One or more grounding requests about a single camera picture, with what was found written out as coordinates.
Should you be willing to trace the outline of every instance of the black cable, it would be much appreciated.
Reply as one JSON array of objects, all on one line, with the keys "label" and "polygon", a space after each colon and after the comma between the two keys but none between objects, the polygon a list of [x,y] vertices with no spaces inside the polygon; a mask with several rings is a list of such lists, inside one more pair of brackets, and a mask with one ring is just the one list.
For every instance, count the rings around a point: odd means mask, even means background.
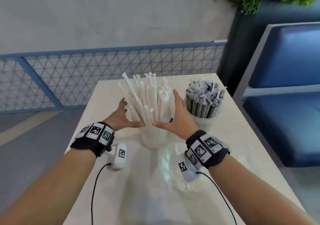
[{"label": "black cable", "polygon": [[91,225],[94,225],[94,212],[93,212],[93,209],[92,209],[92,206],[93,206],[93,203],[94,203],[94,191],[96,190],[96,184],[97,184],[97,181],[98,181],[99,174],[101,173],[103,168],[108,166],[108,165],[111,165],[111,163],[107,163],[106,165],[104,165],[101,168],[101,170],[99,171],[99,173],[97,175],[96,182],[94,183],[93,192],[92,192],[92,199],[91,199]]},{"label": "black cable", "polygon": [[217,184],[216,184],[216,183],[215,183],[215,182],[214,182],[214,181],[213,181],[213,180],[212,180],[208,175],[206,175],[205,173],[202,173],[202,172],[196,172],[196,173],[197,173],[197,174],[205,175],[208,179],[210,179],[210,180],[211,180],[211,182],[215,185],[215,187],[217,187],[217,189],[218,189],[218,191],[219,191],[220,195],[222,196],[222,198],[223,198],[224,202],[226,203],[226,205],[228,206],[229,210],[231,211],[231,214],[232,214],[232,216],[233,216],[233,219],[234,219],[235,225],[237,225],[236,218],[235,218],[235,216],[233,215],[233,212],[232,212],[232,210],[231,210],[230,206],[228,205],[228,203],[227,203],[226,199],[224,198],[224,196],[223,196],[222,192],[220,191],[219,187],[217,186]]}]

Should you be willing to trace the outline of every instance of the person's left hand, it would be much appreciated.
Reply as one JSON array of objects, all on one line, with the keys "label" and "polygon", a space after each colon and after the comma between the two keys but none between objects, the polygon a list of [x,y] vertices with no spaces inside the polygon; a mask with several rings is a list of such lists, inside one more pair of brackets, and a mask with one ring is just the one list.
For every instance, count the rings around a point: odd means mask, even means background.
[{"label": "person's left hand", "polygon": [[127,102],[125,102],[125,98],[120,100],[118,109],[113,112],[109,117],[103,120],[104,123],[108,124],[112,127],[113,131],[118,131],[126,127],[139,128],[144,126],[145,124],[140,121],[129,121],[126,117],[127,110],[125,106]]}]

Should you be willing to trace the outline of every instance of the gray wall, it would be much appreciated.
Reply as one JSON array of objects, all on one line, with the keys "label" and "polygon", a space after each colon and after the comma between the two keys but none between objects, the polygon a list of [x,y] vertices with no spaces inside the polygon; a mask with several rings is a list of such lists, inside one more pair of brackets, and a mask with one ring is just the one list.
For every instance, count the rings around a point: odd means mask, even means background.
[{"label": "gray wall", "polygon": [[226,39],[226,0],[0,0],[0,54]]}]

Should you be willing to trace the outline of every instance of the bundle of black straws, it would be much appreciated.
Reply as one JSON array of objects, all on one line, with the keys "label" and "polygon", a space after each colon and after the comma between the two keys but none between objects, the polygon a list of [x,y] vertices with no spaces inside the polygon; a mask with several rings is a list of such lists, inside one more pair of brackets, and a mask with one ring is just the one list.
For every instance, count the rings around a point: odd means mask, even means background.
[{"label": "bundle of black straws", "polygon": [[198,80],[189,84],[186,90],[186,108],[194,116],[199,118],[213,118],[216,115],[218,105],[222,103],[225,90],[219,93],[217,83]]}]

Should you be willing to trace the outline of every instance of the hand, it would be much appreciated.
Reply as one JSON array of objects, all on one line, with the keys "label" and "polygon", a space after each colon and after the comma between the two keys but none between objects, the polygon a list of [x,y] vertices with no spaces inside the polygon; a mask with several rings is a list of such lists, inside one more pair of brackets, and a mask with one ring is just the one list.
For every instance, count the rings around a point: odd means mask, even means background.
[{"label": "hand", "polygon": [[115,132],[126,127],[139,128],[145,125],[143,122],[140,121],[128,120],[128,118],[126,117],[127,110],[125,109],[125,106],[127,104],[128,103],[125,102],[125,98],[123,98],[119,102],[118,109],[105,120],[103,120],[103,122],[111,126]]},{"label": "hand", "polygon": [[152,125],[168,130],[176,134],[179,138],[187,140],[190,136],[192,136],[192,134],[199,130],[199,128],[193,121],[192,115],[187,111],[186,104],[175,89],[173,90],[173,95],[176,106],[173,121],[171,123],[154,121]]}]

